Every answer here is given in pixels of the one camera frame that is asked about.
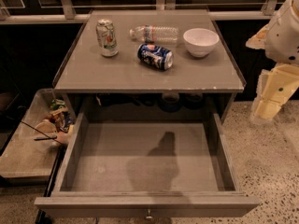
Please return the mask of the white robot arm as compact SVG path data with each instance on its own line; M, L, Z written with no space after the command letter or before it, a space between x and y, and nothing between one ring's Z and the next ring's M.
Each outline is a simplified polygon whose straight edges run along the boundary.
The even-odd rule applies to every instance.
M263 49L276 64L262 70L251 107L255 124L271 121L299 88L299 0L286 0L246 46Z

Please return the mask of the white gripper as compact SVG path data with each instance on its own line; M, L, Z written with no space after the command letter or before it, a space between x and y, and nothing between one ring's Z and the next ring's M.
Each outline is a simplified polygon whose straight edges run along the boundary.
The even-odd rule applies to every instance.
M271 122L299 88L299 66L277 63L270 71L259 75L257 95L253 101L250 121L254 124Z

